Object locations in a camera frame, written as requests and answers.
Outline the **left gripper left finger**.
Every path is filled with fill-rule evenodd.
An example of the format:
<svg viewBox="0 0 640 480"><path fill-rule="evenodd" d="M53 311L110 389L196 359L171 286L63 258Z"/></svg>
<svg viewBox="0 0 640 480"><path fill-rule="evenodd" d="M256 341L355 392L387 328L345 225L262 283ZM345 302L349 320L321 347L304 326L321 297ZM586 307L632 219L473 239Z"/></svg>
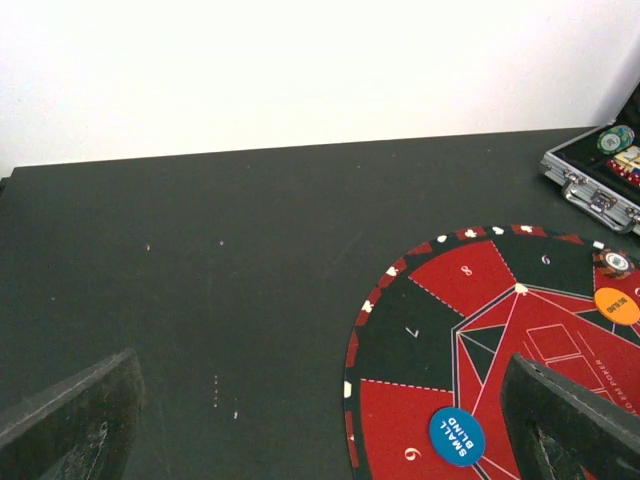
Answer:
<svg viewBox="0 0 640 480"><path fill-rule="evenodd" d="M1 412L3 479L120 479L145 401L126 348Z"/></svg>

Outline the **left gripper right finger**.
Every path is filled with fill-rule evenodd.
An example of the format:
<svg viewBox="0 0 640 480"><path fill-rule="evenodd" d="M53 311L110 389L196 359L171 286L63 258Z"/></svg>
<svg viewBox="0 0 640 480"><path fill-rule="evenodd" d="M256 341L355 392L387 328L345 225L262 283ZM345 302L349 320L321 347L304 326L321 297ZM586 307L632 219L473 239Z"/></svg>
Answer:
<svg viewBox="0 0 640 480"><path fill-rule="evenodd" d="M514 354L500 403L523 479L639 477L639 417L569 378Z"/></svg>

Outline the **blue small blind button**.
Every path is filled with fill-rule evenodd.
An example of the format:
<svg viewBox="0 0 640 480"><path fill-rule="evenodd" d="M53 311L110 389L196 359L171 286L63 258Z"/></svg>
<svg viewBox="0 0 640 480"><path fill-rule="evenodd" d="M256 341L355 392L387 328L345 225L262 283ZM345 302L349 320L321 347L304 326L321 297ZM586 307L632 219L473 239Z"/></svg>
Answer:
<svg viewBox="0 0 640 480"><path fill-rule="evenodd" d="M438 409L431 417L428 435L436 453L448 464L460 468L475 465L487 445L479 421L458 407Z"/></svg>

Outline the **orange big blind button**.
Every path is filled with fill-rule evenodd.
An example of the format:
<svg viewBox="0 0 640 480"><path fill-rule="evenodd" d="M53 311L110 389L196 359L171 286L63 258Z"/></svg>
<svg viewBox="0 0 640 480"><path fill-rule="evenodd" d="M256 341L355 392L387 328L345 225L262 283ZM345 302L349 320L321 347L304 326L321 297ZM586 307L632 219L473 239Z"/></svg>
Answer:
<svg viewBox="0 0 640 480"><path fill-rule="evenodd" d="M594 292L593 301L596 309L614 324L631 326L639 322L639 305L621 290L613 287L599 288Z"/></svg>

